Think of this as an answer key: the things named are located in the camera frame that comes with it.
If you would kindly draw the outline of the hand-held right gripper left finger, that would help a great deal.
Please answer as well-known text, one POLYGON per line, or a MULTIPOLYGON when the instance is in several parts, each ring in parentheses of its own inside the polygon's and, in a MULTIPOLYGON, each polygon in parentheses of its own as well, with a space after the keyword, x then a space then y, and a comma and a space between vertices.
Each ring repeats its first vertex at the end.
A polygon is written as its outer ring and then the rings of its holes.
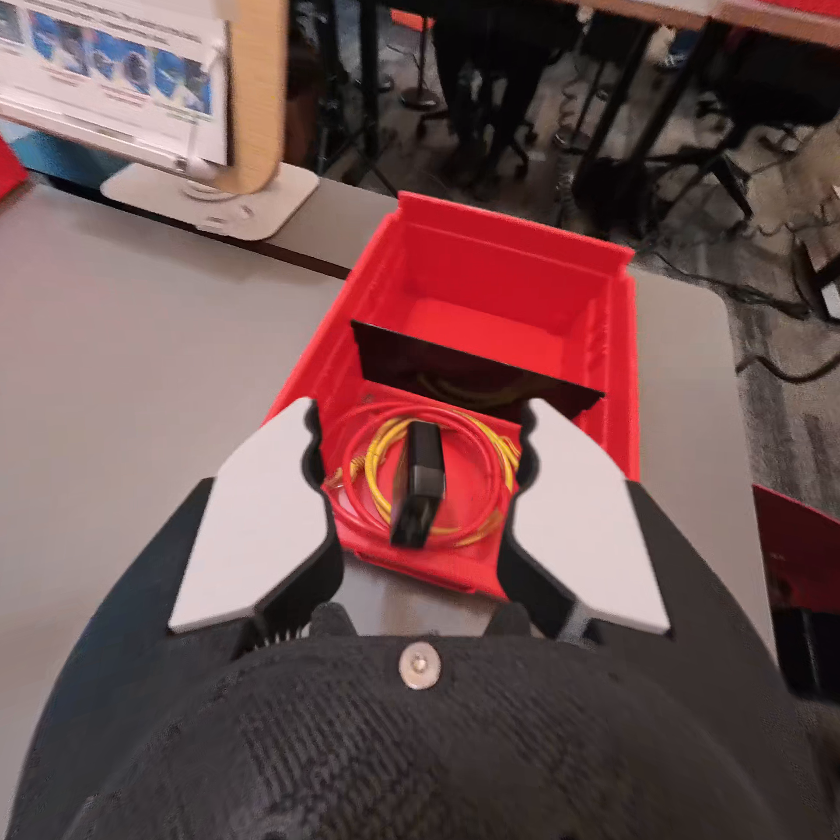
POLYGON ((302 397, 223 463, 171 611, 174 634, 240 619, 292 633, 337 593, 343 552, 321 439, 318 406, 302 397))

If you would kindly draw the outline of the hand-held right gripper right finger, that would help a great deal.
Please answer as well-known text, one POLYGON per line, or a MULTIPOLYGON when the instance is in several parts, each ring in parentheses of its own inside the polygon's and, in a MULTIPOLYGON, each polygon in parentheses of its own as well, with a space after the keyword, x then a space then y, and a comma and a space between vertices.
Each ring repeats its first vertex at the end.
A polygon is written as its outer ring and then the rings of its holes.
POLYGON ((497 556, 509 602, 553 641, 595 641, 597 623, 667 638, 671 621, 633 484, 542 398, 522 407, 520 443, 497 556))

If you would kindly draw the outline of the black network switch box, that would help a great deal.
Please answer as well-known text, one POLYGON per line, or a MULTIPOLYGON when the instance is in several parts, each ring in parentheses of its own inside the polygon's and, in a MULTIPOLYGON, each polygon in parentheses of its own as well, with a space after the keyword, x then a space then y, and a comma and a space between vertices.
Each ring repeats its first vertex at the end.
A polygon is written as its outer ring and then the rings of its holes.
POLYGON ((426 421, 409 421, 393 478, 390 544, 401 549, 422 549, 445 491, 440 427, 426 421))

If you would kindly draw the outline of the red plastic bin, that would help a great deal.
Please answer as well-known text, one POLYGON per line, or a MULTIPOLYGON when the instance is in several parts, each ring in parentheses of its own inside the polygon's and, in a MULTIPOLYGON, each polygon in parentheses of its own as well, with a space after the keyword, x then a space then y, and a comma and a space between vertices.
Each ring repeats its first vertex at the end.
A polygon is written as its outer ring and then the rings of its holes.
POLYGON ((271 406, 316 402, 322 488, 342 546, 456 592, 506 597, 504 515, 518 489, 520 423, 366 381, 351 320, 604 392, 572 423, 640 476, 633 251, 515 217, 403 192, 271 406), (389 542, 409 421, 440 427, 446 474, 426 547, 389 542))
POLYGON ((0 197, 3 201, 27 182, 28 174, 3 137, 0 140, 0 158, 0 197))

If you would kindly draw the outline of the red chair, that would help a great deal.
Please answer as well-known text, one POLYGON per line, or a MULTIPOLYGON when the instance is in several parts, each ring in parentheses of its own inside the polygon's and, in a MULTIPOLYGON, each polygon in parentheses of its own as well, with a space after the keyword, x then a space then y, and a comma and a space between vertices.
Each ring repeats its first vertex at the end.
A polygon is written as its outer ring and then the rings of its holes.
POLYGON ((771 606, 839 614, 839 521, 752 486, 771 606))

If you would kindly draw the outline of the black bin divider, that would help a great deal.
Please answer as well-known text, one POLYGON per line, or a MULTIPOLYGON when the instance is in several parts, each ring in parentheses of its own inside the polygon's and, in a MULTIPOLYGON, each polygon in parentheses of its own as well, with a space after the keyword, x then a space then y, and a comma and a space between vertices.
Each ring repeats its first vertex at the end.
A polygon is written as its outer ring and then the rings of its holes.
POLYGON ((363 378, 472 413, 519 423, 542 399, 575 420, 605 396, 586 385, 351 320, 363 378))

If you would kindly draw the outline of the printed instruction sheet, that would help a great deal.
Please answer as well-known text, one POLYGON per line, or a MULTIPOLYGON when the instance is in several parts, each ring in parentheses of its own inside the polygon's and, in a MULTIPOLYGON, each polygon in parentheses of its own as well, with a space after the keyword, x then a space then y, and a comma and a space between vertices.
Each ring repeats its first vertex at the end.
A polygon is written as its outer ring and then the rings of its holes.
POLYGON ((2 119, 228 166, 229 40, 216 2, 1 2, 2 119))

